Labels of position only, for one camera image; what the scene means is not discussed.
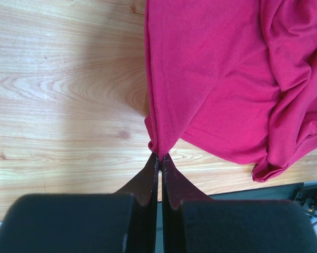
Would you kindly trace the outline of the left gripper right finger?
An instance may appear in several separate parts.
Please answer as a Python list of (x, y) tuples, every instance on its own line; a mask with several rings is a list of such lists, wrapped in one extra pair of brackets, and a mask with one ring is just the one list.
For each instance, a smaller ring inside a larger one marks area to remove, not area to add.
[(162, 219), (164, 252), (187, 252), (185, 203), (213, 201), (176, 168), (169, 154), (162, 164)]

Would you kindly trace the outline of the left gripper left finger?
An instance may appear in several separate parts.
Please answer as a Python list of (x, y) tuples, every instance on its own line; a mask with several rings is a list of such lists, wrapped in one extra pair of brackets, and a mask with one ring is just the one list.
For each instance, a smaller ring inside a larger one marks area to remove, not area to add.
[(144, 168), (116, 194), (133, 197), (123, 252), (154, 252), (156, 242), (159, 159), (152, 153)]

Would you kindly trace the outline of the bright red t shirt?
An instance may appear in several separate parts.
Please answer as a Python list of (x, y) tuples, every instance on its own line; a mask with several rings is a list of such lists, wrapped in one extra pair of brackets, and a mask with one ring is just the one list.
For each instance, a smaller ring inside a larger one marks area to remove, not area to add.
[(149, 148), (179, 139), (265, 182), (317, 149), (317, 1), (147, 1)]

